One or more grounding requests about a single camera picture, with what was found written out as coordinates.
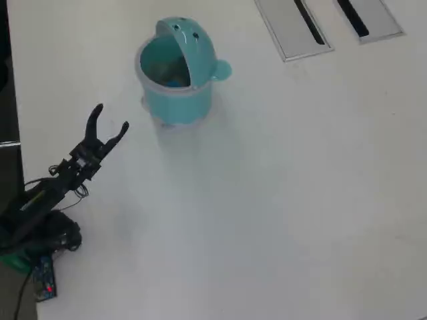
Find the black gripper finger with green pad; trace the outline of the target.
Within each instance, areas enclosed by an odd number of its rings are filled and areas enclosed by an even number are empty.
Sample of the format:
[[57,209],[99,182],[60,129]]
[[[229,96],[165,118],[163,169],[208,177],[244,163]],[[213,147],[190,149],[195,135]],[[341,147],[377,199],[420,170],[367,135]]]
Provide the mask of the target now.
[[106,157],[111,152],[111,150],[121,141],[123,136],[127,133],[128,129],[129,123],[125,121],[121,127],[119,134],[109,139],[100,149],[100,157]]
[[103,104],[99,103],[93,109],[87,120],[83,142],[89,147],[93,147],[99,143],[99,139],[97,138],[97,120],[102,110]]

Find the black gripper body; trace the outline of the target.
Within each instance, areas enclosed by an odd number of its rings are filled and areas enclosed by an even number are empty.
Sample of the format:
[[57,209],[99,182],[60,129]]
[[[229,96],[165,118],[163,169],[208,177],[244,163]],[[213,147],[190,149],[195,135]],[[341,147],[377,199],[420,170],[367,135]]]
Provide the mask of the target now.
[[95,155],[95,149],[86,142],[81,141],[69,153],[71,160],[77,165],[79,174],[85,180],[92,180],[93,176],[101,168],[101,160]]

